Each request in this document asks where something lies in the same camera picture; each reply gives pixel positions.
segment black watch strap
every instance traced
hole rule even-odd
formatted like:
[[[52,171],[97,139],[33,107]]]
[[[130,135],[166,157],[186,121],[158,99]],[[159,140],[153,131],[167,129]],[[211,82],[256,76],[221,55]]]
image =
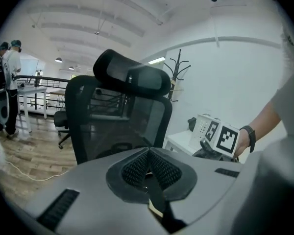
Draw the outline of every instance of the black watch strap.
[[[249,125],[243,126],[240,130],[245,129],[248,132],[249,135],[249,146],[250,146],[250,151],[253,152],[255,149],[255,143],[256,143],[256,134],[253,128],[251,128]]]

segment white table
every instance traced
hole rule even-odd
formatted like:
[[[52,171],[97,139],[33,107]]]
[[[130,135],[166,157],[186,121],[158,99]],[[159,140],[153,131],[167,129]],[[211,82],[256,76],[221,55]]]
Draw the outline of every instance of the white table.
[[[27,96],[31,94],[36,93],[43,93],[44,94],[44,118],[47,119],[47,108],[46,108],[46,94],[47,89],[46,88],[38,88],[38,87],[25,87],[24,89],[18,90],[18,109],[20,113],[20,95],[23,96],[23,102],[24,102],[24,113],[27,123],[28,131],[31,132],[29,117],[28,117],[28,110],[27,110]]]
[[[164,142],[164,148],[170,151],[184,152],[192,156],[197,150],[189,146],[191,137],[192,132],[190,130],[168,135],[166,138],[167,143]]]

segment white cable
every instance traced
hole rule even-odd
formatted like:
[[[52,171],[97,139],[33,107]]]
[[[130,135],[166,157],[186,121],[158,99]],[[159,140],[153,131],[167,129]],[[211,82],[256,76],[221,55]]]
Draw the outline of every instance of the white cable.
[[[6,161],[6,162],[7,162],[8,164],[12,165],[14,168],[16,168],[16,169],[17,169],[22,175],[24,175],[24,176],[30,178],[30,179],[33,180],[33,181],[47,181],[47,180],[49,180],[49,179],[51,179],[51,178],[53,178],[53,177],[62,176],[63,174],[65,174],[65,173],[68,172],[68,171],[66,171],[66,172],[64,172],[64,173],[62,173],[62,174],[60,174],[60,175],[53,175],[53,176],[51,176],[51,177],[49,177],[49,178],[47,178],[47,179],[33,179],[33,178],[31,178],[30,176],[28,176],[27,174],[21,172],[21,170],[18,169],[18,168],[17,168],[14,164],[12,164],[11,162],[8,162],[8,161]]]

